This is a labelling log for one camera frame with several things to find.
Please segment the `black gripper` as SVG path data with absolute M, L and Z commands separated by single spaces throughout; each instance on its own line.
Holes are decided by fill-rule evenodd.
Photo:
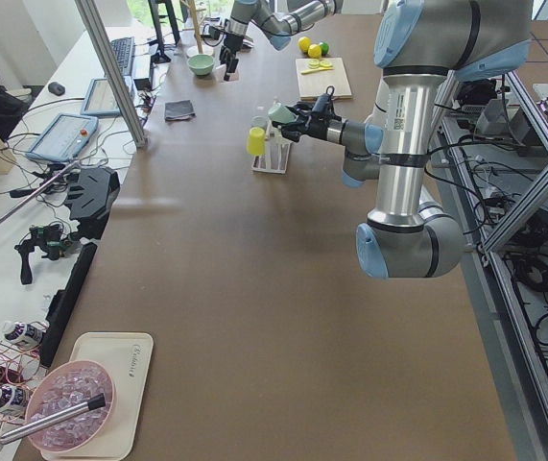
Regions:
M 280 131 L 283 138 L 292 142 L 299 142 L 303 135 L 327 140 L 328 129 L 331 118 L 324 115 L 324 103 L 320 100 L 315 102 L 299 101 L 287 109 L 297 117 L 297 122 L 278 123 L 273 126 Z
M 234 72 L 236 72 L 239 59 L 235 53 L 238 53 L 241 50 L 243 41 L 244 41 L 243 35 L 237 35 L 232 32 L 226 33 L 226 36 L 223 42 L 223 48 L 227 52 L 233 53 L 233 54 L 227 55 L 225 57 L 225 73 L 223 77 L 224 81 L 229 81 L 231 77 L 233 76 Z

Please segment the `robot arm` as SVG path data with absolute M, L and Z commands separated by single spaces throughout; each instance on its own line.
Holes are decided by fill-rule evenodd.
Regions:
M 224 26 L 225 37 L 220 51 L 220 64 L 225 66 L 223 80 L 234 76 L 238 57 L 249 25 L 254 24 L 269 40 L 275 50 L 282 50 L 291 37 L 316 22 L 340 13 L 343 1 L 298 1 L 298 8 L 280 16 L 270 8 L 268 1 L 235 1 Z
M 337 115 L 331 91 L 312 104 L 271 108 L 285 138 L 308 135 L 344 147 L 345 184 L 376 181 L 375 206 L 356 231 L 367 275 L 431 278 L 458 264 L 465 245 L 460 226 L 423 185 L 436 95 L 448 75 L 470 82 L 521 66 L 532 10 L 529 1 L 393 1 L 373 53 L 388 92 L 383 127 Z

